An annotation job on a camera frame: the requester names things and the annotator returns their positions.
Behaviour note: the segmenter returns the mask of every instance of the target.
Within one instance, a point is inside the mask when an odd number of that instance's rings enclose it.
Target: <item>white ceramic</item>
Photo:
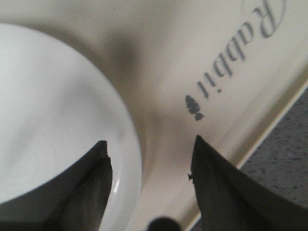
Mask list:
[[[106,140],[113,185],[102,230],[124,230],[141,153],[118,93],[84,56],[43,33],[0,25],[0,203],[55,177]]]
[[[157,216],[189,230],[199,218],[187,177],[195,136],[245,162],[307,87],[307,9],[291,0],[2,0],[0,21],[74,47],[121,95],[143,157],[127,230]]]

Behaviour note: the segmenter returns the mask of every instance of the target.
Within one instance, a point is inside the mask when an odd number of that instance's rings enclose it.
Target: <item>speckled countertop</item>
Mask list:
[[[278,195],[308,208],[308,90],[241,169]],[[191,231],[201,231],[198,222]]]

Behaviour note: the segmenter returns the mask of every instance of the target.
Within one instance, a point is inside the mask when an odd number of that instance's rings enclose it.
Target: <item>dark pointed object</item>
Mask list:
[[[204,231],[308,231],[308,210],[257,184],[201,136],[191,171]]]
[[[106,141],[44,185],[0,205],[0,231],[97,231],[112,185]]]

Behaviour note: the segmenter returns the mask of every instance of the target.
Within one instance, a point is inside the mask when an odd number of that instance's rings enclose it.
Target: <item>granite countertop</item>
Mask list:
[[[241,171],[308,208],[308,90],[262,142]],[[201,231],[198,222],[191,231]]]

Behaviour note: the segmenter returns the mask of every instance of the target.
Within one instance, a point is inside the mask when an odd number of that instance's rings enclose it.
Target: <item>gray countertop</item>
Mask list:
[[[308,90],[242,167],[276,194],[308,208]],[[191,231],[201,231],[198,222]]]

